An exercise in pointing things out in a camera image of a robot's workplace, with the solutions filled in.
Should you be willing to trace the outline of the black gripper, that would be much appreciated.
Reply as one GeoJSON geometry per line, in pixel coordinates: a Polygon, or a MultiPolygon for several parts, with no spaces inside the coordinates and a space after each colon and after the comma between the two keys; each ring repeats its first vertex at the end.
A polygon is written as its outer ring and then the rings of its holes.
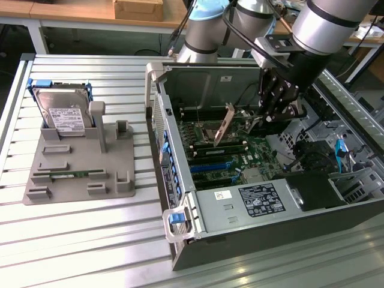
{"type": "Polygon", "coordinates": [[[301,98],[325,69],[330,56],[311,52],[294,52],[288,57],[288,68],[263,68],[258,94],[261,117],[258,126],[286,122],[307,115],[301,98]]]}

